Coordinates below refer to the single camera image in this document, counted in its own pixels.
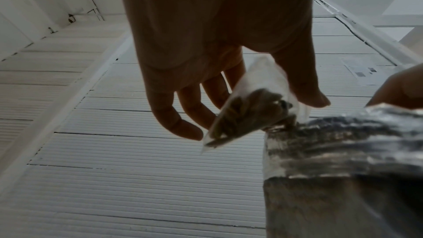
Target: small plastic bag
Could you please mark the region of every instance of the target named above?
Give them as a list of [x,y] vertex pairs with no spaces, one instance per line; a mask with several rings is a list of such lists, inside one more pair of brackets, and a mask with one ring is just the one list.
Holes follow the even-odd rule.
[[308,119],[309,107],[289,90],[285,72],[259,56],[235,86],[203,140],[203,152],[256,130],[294,125]]

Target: silver foil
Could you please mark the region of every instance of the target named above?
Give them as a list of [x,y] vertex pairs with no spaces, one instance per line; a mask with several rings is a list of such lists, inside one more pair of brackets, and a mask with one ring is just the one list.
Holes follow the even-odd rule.
[[268,237],[423,237],[423,110],[389,105],[267,132]]

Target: plastic bag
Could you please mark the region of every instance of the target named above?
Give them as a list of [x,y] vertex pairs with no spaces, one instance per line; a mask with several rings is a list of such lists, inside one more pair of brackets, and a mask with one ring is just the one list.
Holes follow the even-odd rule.
[[423,237],[423,110],[389,105],[266,133],[267,237]]
[[303,123],[308,115],[309,108],[289,91],[282,68],[268,56],[259,56],[204,137],[203,151],[275,124]]

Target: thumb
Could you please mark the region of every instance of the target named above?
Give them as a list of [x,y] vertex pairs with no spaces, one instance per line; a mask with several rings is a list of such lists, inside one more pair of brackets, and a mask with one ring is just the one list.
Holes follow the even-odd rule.
[[320,91],[312,39],[312,20],[289,44],[272,53],[288,77],[289,86],[299,102],[323,108],[329,99]]

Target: hand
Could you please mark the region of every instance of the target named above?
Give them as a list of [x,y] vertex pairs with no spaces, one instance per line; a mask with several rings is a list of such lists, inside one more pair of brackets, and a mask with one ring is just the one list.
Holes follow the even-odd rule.
[[299,101],[324,107],[312,43],[312,0],[124,0],[152,112],[170,132],[201,140],[215,115],[201,103],[200,84],[221,108],[245,73],[241,46],[271,53]]
[[390,76],[367,106],[380,103],[408,109],[423,108],[423,64]]

